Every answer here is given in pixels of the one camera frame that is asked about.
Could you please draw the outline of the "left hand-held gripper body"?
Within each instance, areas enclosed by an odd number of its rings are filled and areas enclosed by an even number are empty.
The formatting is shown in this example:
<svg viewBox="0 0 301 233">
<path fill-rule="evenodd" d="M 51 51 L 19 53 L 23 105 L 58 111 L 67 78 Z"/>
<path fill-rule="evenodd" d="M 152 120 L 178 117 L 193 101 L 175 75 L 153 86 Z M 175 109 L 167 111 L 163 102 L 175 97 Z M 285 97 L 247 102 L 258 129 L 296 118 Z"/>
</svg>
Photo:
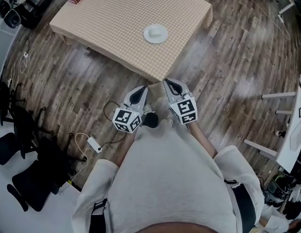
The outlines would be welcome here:
<svg viewBox="0 0 301 233">
<path fill-rule="evenodd" d="M 142 116 L 141 104 L 122 103 L 115 110 L 112 122 L 119 131 L 133 133 L 142 124 Z"/>
</svg>

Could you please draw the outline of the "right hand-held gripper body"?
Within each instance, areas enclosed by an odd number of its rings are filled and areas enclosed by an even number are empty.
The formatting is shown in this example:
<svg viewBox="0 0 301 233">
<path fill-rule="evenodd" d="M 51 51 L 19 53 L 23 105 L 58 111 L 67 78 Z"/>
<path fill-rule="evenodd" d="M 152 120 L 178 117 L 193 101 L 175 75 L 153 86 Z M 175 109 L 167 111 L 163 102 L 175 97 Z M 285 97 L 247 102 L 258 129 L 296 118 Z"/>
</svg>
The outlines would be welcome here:
<svg viewBox="0 0 301 233">
<path fill-rule="evenodd" d="M 170 111 L 182 124 L 188 124 L 198 119 L 198 110 L 195 98 L 190 94 L 185 94 L 175 102 L 169 104 Z"/>
</svg>

